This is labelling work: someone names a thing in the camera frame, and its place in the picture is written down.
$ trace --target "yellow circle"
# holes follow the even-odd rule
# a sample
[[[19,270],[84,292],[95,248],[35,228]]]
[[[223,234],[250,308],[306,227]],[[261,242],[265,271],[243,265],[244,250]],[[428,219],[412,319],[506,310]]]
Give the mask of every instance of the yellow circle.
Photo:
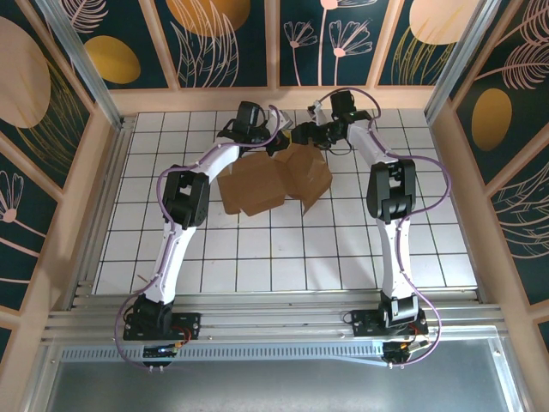
[[[211,0],[211,5],[210,0],[166,0],[166,3],[181,26],[207,37],[217,37],[226,31],[223,15],[236,31],[250,14],[250,0]],[[220,23],[214,19],[215,11],[219,14]]]
[[[509,96],[498,88],[489,88],[477,100],[473,109],[473,141],[480,150],[495,149],[505,138],[513,106]]]
[[[131,83],[141,74],[135,53],[111,36],[97,36],[84,45],[100,76],[117,84]]]
[[[428,45],[449,45],[460,39],[478,0],[413,0],[410,30]]]
[[[31,36],[0,17],[0,118],[15,127],[33,127],[50,105],[48,63]]]

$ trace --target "metal sheet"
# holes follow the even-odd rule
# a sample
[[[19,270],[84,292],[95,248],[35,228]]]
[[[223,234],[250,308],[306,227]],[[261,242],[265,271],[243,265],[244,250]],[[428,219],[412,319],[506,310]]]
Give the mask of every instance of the metal sheet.
[[[149,375],[122,363],[62,363],[49,411],[507,410],[487,340],[442,342],[404,370],[339,360],[186,363]]]

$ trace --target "dark green wallpaper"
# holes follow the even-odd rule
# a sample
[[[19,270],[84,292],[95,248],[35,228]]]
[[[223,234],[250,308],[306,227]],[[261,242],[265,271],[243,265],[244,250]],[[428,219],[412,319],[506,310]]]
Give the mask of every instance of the dark green wallpaper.
[[[0,132],[64,186],[89,112],[15,2],[0,9]]]
[[[366,84],[389,0],[344,3],[281,1],[281,86]]]
[[[0,306],[21,308],[56,207],[0,154]]]
[[[138,0],[63,0],[61,5],[109,89],[167,88]]]
[[[549,4],[541,5],[522,4],[456,108],[486,184],[549,122]]]
[[[430,39],[431,43],[429,44],[418,39],[411,28],[410,10],[414,2],[418,3],[424,13],[429,13],[430,10],[433,11],[433,15],[422,17],[425,18],[427,28],[420,38],[425,37],[425,41]],[[471,2],[460,0],[448,2],[448,7],[452,5],[455,13],[446,18],[439,17],[434,7],[428,7],[429,3],[435,2],[404,0],[395,34],[391,40],[389,53],[379,78],[378,84],[380,86],[434,86],[440,77],[444,65],[446,65],[451,52],[454,50],[455,43],[459,39],[459,36],[456,35],[452,42],[446,43],[443,41],[443,38],[447,37],[445,31],[452,30],[452,33],[459,33],[462,31],[460,29],[465,28],[464,23],[468,20]],[[461,16],[461,13],[468,15],[465,18]],[[458,29],[458,27],[455,27],[455,19],[460,18],[462,18],[463,24],[459,25],[460,29]]]
[[[267,86],[263,0],[155,4],[182,88]]]
[[[492,204],[530,304],[549,299],[549,146],[492,197]]]

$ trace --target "white grid mat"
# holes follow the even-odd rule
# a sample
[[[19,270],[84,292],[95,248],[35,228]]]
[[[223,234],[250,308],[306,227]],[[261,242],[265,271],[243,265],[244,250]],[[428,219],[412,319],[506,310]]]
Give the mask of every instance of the white grid mat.
[[[101,253],[94,292],[127,294],[146,285],[162,239],[156,203],[157,177],[174,164],[190,164],[208,149],[236,112],[141,113],[118,188]],[[290,111],[297,123],[306,111]],[[418,110],[387,110],[377,127],[400,154],[436,152]],[[302,216],[300,201],[248,217],[226,215],[212,185],[208,219],[196,231],[178,278],[178,294],[380,288],[381,243],[367,213],[369,168],[345,143],[327,153],[334,180]],[[443,175],[416,162],[417,206],[443,194]],[[414,216],[410,230],[413,279],[419,287],[473,286],[474,280],[455,211],[448,200]]]

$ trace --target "flower illustration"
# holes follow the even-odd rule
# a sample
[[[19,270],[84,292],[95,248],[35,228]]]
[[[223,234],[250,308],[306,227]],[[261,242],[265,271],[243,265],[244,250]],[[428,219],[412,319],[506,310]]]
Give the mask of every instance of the flower illustration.
[[[326,14],[328,10],[362,7],[374,4],[377,0],[320,0],[323,6],[323,20],[320,26],[320,41],[318,45],[318,86],[323,85],[323,44],[324,28],[326,27]]]
[[[19,203],[21,202],[24,185],[25,180],[17,173],[14,173],[10,180],[8,174],[4,170],[0,171],[0,223],[15,223],[29,232],[38,234],[38,236],[45,238],[45,234],[34,230],[17,220],[17,208],[19,208]],[[31,251],[30,249],[17,245],[7,239],[0,238],[0,243],[16,249],[17,251],[26,253],[29,256],[34,256],[35,258],[39,256],[36,251]]]
[[[318,37],[314,35],[314,30],[311,26],[311,22],[303,23],[302,21],[293,25],[291,21],[284,23],[284,33],[290,42],[293,54],[293,69],[295,70],[295,78],[298,81],[298,86],[301,86],[301,79],[299,79],[298,62],[295,57],[295,49],[303,47],[305,45],[314,45],[318,42]]]
[[[25,181],[17,173],[11,177],[10,184],[8,174],[0,171],[0,221],[12,223],[17,218],[24,184]]]
[[[371,41],[367,41],[370,37],[368,23],[369,21],[363,23],[350,21],[346,24],[343,31],[341,31],[340,20],[329,24],[329,39],[332,42],[335,55],[335,86],[337,86],[337,69],[340,58],[371,52],[372,43]]]

